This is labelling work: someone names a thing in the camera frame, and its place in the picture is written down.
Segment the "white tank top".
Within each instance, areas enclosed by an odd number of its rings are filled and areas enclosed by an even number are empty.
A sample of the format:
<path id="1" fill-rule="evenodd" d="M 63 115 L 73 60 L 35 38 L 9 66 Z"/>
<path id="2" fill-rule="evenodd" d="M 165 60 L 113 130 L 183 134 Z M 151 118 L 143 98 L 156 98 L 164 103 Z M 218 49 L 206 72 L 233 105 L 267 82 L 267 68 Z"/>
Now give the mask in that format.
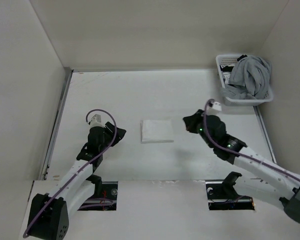
<path id="1" fill-rule="evenodd" d="M 171 120 L 141 121 L 141 143 L 173 143 L 174 132 Z"/>

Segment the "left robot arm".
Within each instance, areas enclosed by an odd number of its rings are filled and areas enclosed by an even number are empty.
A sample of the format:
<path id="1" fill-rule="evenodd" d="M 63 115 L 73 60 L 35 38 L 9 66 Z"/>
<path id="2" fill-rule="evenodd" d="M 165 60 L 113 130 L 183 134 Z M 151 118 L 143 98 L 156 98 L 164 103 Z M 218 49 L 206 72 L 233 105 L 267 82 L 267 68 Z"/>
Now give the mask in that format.
<path id="1" fill-rule="evenodd" d="M 104 152 L 118 144 L 126 132 L 110 122 L 89 122 L 87 142 L 70 170 L 49 192 L 38 193 L 32 199 L 23 238 L 62 240 L 77 211 L 116 210 L 118 183 L 104 182 L 94 172 L 103 161 Z"/>

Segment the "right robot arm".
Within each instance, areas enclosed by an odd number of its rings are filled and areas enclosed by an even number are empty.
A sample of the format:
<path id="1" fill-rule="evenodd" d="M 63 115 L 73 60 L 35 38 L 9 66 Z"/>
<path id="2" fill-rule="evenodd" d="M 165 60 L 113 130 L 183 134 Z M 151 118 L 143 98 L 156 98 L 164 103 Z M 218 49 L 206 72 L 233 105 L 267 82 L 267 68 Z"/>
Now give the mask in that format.
<path id="1" fill-rule="evenodd" d="M 256 179 L 232 171 L 216 188 L 215 194 L 231 204 L 244 196 L 256 198 L 282 210 L 300 224 L 300 175 L 262 157 L 244 141 L 227 133 L 226 125 L 209 111 L 198 109 L 183 119 L 189 133 L 198 134 L 222 161 L 244 169 Z"/>

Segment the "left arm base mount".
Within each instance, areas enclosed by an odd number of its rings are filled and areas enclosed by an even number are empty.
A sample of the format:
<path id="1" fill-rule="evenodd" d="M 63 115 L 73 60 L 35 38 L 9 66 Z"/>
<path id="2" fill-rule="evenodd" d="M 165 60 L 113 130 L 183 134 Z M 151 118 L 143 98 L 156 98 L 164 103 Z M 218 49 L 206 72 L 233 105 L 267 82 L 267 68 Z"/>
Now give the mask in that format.
<path id="1" fill-rule="evenodd" d="M 118 182 L 106 181 L 78 209 L 79 211 L 115 211 L 117 209 Z"/>

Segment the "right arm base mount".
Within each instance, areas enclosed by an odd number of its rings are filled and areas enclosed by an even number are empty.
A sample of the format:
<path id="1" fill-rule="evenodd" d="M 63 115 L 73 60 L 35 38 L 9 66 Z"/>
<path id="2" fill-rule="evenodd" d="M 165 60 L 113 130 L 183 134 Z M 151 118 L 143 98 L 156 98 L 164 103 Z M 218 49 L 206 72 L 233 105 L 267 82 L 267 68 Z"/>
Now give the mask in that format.
<path id="1" fill-rule="evenodd" d="M 234 188 L 241 177 L 241 173 L 232 171 L 223 180 L 205 182 L 210 211 L 255 210 L 253 198 L 239 195 Z"/>

